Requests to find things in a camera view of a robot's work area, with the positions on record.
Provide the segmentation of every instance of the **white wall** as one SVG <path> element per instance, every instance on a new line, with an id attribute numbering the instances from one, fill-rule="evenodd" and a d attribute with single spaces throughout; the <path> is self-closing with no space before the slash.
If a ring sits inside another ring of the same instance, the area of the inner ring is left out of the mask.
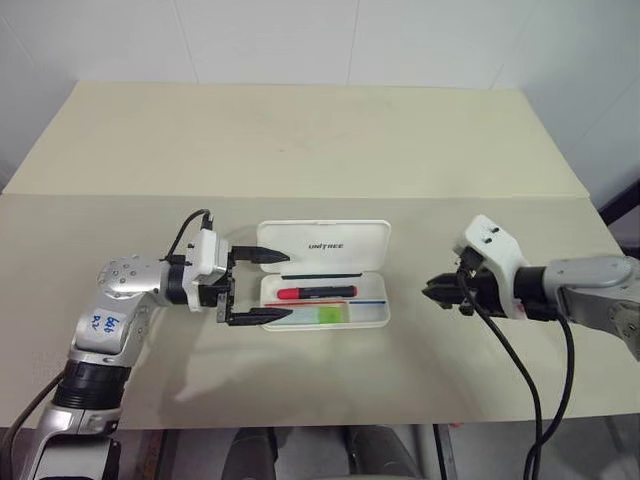
<path id="1" fill-rule="evenodd" d="M 640 176 L 638 0 L 0 0 L 0 186 L 74 80 L 522 88 L 600 206 Z"/>

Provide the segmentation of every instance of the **robotic arm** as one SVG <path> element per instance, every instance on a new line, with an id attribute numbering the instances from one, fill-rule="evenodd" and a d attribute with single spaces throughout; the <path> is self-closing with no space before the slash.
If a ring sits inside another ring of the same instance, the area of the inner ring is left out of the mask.
<path id="1" fill-rule="evenodd" d="M 532 267 L 516 240 L 485 216 L 476 217 L 454 251 L 476 270 L 468 284 L 493 317 L 556 320 L 558 313 L 620 337 L 640 361 L 640 262 L 631 257 L 558 260 Z M 456 275 L 445 273 L 422 291 L 442 308 L 473 315 Z"/>
<path id="2" fill-rule="evenodd" d="M 200 214 L 202 227 L 186 256 L 174 255 L 188 223 Z M 203 210 L 187 219 L 165 258 L 133 255 L 104 266 L 93 305 L 77 324 L 62 380 L 38 423 L 23 480 L 117 478 L 119 444 L 108 435 L 118 426 L 124 385 L 157 308 L 186 304 L 199 312 L 217 306 L 218 322 L 231 326 L 261 325 L 291 313 L 275 308 L 233 311 L 232 270 L 239 260 L 276 263 L 289 257 L 262 247 L 230 248 Z"/>

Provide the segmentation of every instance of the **red marker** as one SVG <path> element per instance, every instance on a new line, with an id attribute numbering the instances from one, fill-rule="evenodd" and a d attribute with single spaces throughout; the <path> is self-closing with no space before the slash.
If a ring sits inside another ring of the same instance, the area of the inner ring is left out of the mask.
<path id="1" fill-rule="evenodd" d="M 278 290 L 280 300 L 302 300 L 305 298 L 327 298 L 327 297 L 355 297 L 358 289 L 349 285 L 348 287 L 309 287 L 309 288 L 283 288 Z"/>

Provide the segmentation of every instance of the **tabletop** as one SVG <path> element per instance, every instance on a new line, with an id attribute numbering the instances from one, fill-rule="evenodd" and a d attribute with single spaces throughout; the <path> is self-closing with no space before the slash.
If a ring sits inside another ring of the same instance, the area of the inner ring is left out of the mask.
<path id="1" fill-rule="evenodd" d="M 383 328 L 267 332 L 214 312 L 158 312 L 124 398 L 124 428 L 447 423 L 533 417 L 528 389 L 477 318 L 421 294 L 455 269 L 483 213 L 550 260 L 619 249 L 516 91 L 79 83 L 0 197 L 0 425 L 64 365 L 108 260 L 162 255 L 193 210 L 232 244 L 265 220 L 392 226 Z M 264 275 L 236 269 L 238 309 Z M 498 319 L 555 412 L 559 325 Z M 622 341 L 573 327 L 568 416 L 640 410 Z M 37 416 L 32 417 L 33 425 Z"/>
<path id="2" fill-rule="evenodd" d="M 289 218 L 380 218 L 392 225 L 381 273 L 384 328 L 267 332 L 217 324 L 214 312 L 159 312 L 124 400 L 124 428 L 445 423 L 530 419 L 529 391 L 478 317 L 441 310 L 420 290 L 455 269 L 451 246 L 477 213 L 544 265 L 617 253 L 587 199 L 269 199 L 9 195 L 0 202 L 0 424 L 64 365 L 74 326 L 111 258 L 160 256 L 188 212 L 209 207 L 234 244 L 255 242 L 273 212 Z M 236 269 L 239 311 L 258 302 L 257 268 Z M 544 415 L 562 389 L 555 323 L 496 320 L 538 384 Z M 568 416 L 640 410 L 638 365 L 624 343 L 573 326 L 576 373 Z"/>

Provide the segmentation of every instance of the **black cable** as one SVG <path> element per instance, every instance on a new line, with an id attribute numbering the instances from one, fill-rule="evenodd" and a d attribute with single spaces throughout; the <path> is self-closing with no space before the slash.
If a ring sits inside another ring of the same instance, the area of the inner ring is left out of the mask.
<path id="1" fill-rule="evenodd" d="M 9 427 L 7 433 L 5 433 L 2 438 L 2 446 L 0 447 L 0 479 L 2 480 L 13 480 L 13 444 L 16 439 L 16 435 L 18 431 L 22 427 L 22 424 L 25 420 L 33 413 L 36 407 L 44 400 L 44 398 L 53 390 L 62 377 L 64 376 L 64 371 L 58 373 L 49 384 L 44 387 L 38 395 L 35 396 L 31 403 L 27 405 L 18 418 L 16 418 L 13 425 Z"/>
<path id="2" fill-rule="evenodd" d="M 564 333 L 565 343 L 567 344 L 567 373 L 564 379 L 562 398 L 560 399 L 560 404 L 558 405 L 558 410 L 556 411 L 553 420 L 542 435 L 540 445 L 536 443 L 531 447 L 531 449 L 529 449 L 529 453 L 527 453 L 527 461 L 525 462 L 524 466 L 525 475 L 528 475 L 528 472 L 531 470 L 531 462 L 533 460 L 535 448 L 542 448 L 542 446 L 549 441 L 549 439 L 553 436 L 553 434 L 560 426 L 562 417 L 564 416 L 564 413 L 567 410 L 567 405 L 569 404 L 569 398 L 571 397 L 571 388 L 573 387 L 573 374 L 575 371 L 575 345 L 573 343 L 573 335 L 571 333 L 571 327 L 569 327 L 569 321 L 564 315 L 559 312 L 558 322 L 560 322 L 562 332 Z"/>
<path id="3" fill-rule="evenodd" d="M 502 331 L 498 328 L 498 326 L 491 320 L 487 312 L 482 308 L 482 306 L 475 299 L 471 290 L 469 290 L 469 286 L 467 285 L 467 276 L 469 275 L 469 271 L 464 264 L 460 265 L 458 271 L 456 272 L 456 278 L 458 279 L 458 285 L 462 290 L 463 295 L 467 299 L 467 301 L 473 306 L 476 313 L 480 316 L 480 318 L 484 321 L 484 323 L 491 329 L 493 334 L 498 338 L 504 349 L 511 357 L 511 360 L 520 371 L 522 376 L 524 377 L 525 382 L 527 382 L 527 386 L 531 391 L 531 396 L 533 397 L 533 407 L 535 411 L 535 424 L 536 424 L 536 439 L 533 445 L 534 454 L 533 454 L 533 479 L 538 478 L 538 472 L 540 470 L 540 460 L 541 460 L 541 440 L 542 440 L 542 408 L 540 406 L 540 396 L 538 395 L 538 389 L 536 388 L 536 384 L 534 383 L 529 371 L 518 357 L 518 354 L 513 349 L 507 337 L 504 336 Z M 528 480 L 527 471 L 523 472 L 523 479 Z"/>
<path id="4" fill-rule="evenodd" d="M 182 239 L 182 235 L 184 235 L 184 232 L 187 229 L 187 227 L 189 226 L 189 224 L 193 221 L 194 218 L 196 218 L 196 217 L 198 217 L 200 215 L 203 215 L 203 217 L 202 217 L 202 225 L 201 225 L 200 228 L 209 228 L 209 229 L 211 229 L 211 223 L 212 223 L 211 222 L 211 212 L 208 209 L 201 208 L 200 210 L 196 210 L 195 212 L 193 212 L 184 221 L 184 223 L 180 227 L 180 230 L 178 230 L 178 235 L 176 235 L 176 239 L 173 241 L 173 243 L 171 244 L 171 247 L 169 248 L 169 251 L 167 252 L 167 254 L 164 257 L 165 260 L 168 259 L 171 255 L 173 255 L 173 253 L 176 250 L 176 247 L 178 246 L 178 244 L 180 243 L 180 240 Z"/>

